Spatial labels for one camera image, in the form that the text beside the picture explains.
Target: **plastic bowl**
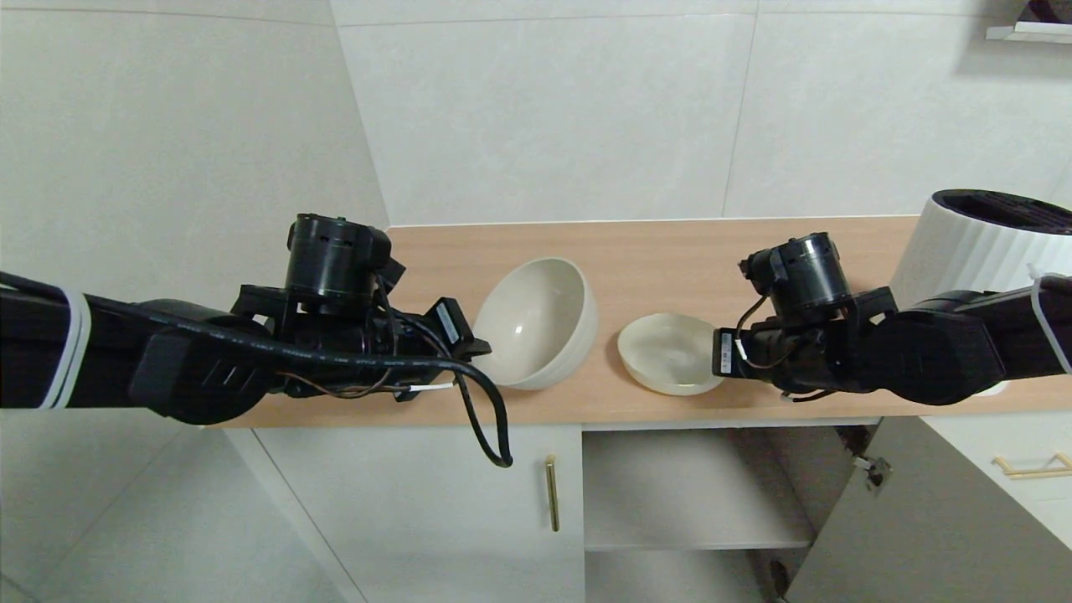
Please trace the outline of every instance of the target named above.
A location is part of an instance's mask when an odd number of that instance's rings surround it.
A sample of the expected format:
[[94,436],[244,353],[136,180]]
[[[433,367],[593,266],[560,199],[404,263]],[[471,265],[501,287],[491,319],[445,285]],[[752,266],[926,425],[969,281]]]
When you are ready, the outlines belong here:
[[485,299],[473,333],[491,354],[473,358],[495,385],[542,389],[566,379],[587,357],[599,322],[580,268],[541,258],[506,275]]
[[693,317],[650,314],[617,335],[625,369],[641,385],[671,396],[695,396],[723,382],[711,372],[715,327]]

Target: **counter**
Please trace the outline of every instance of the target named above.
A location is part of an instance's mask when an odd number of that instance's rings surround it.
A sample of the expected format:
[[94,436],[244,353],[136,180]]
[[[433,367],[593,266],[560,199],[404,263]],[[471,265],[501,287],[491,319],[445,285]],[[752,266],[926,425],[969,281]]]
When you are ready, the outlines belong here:
[[[595,347],[572,377],[553,387],[504,391],[512,424],[581,423],[593,428],[682,422],[697,426],[791,425],[853,417],[1072,408],[1067,377],[1014,382],[997,396],[970,398],[951,407],[917,405],[889,392],[835,394],[813,402],[789,403],[771,385],[740,380],[726,380],[701,396],[672,397],[638,385],[617,357],[617,332],[649,313],[674,311],[715,326],[735,324],[757,298],[741,276],[738,262],[793,236],[830,232],[853,291],[885,285],[914,224],[915,217],[879,217],[397,227],[389,233],[393,255],[408,270],[391,294],[391,304],[423,312],[441,296],[457,297],[473,323],[485,296],[521,263],[545,255],[576,262],[592,283],[599,307]],[[766,306],[754,320],[772,313]],[[474,397],[482,398],[476,393]],[[480,416],[491,421],[490,406],[482,399],[477,399],[477,405]],[[296,400],[272,395],[221,426],[466,423],[457,389],[449,389],[427,392],[404,403],[394,402],[389,395],[362,400]]]

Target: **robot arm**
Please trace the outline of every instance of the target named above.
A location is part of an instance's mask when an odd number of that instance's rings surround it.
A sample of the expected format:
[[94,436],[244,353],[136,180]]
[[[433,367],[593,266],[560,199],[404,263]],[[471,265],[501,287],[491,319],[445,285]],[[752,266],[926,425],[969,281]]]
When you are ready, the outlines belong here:
[[[735,328],[715,333],[713,372],[772,383],[790,399],[889,389],[943,406],[1001,381],[1068,372],[1069,278],[1008,293],[953,291],[898,311],[889,288],[849,292],[827,233],[754,253],[741,270],[760,300]],[[776,315],[743,328],[768,298]]]
[[[446,370],[457,376],[481,448],[495,465],[510,466],[503,397],[468,364],[491,348],[473,336],[457,300],[440,298],[423,314],[392,308],[388,294],[405,268],[391,259],[387,235],[371,226],[302,214],[287,248],[285,285],[242,285],[229,312],[178,299],[124,304],[86,295],[88,315],[80,317],[62,290],[0,273],[11,288],[0,290],[3,408],[41,408],[42,400],[48,408],[144,407],[211,425],[269,393],[357,399],[390,392],[406,401],[436,387],[429,384]],[[64,364],[80,323],[92,325],[84,355]],[[463,376],[492,402],[498,454],[483,437]],[[57,396],[65,380],[66,394]]]

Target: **white label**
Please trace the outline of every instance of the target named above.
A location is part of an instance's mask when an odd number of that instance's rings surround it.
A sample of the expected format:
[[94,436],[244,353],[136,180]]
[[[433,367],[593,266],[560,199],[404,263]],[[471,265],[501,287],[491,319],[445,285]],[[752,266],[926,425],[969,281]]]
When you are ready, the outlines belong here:
[[450,344],[453,345],[458,342],[458,329],[455,327],[453,321],[450,320],[450,312],[447,311],[447,305],[440,304],[436,306],[435,313],[440,314],[440,322],[443,323],[443,330],[447,332],[447,339],[450,340]]
[[720,351],[721,373],[729,374],[733,370],[733,335],[723,334],[723,344]]

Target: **gold cabinet handle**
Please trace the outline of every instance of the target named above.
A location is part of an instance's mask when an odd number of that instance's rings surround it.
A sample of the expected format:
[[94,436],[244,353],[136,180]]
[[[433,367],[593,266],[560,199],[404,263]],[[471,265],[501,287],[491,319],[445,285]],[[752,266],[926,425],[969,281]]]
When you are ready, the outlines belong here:
[[1039,480],[1042,477],[1072,477],[1072,458],[1064,453],[1057,453],[1046,465],[1059,461],[1063,467],[1052,469],[1013,469],[1009,461],[1000,456],[994,458],[994,464],[1001,468],[1001,472],[1010,480]]
[[554,455],[547,455],[547,498],[551,505],[551,531],[557,532],[559,524],[559,484],[554,477]]

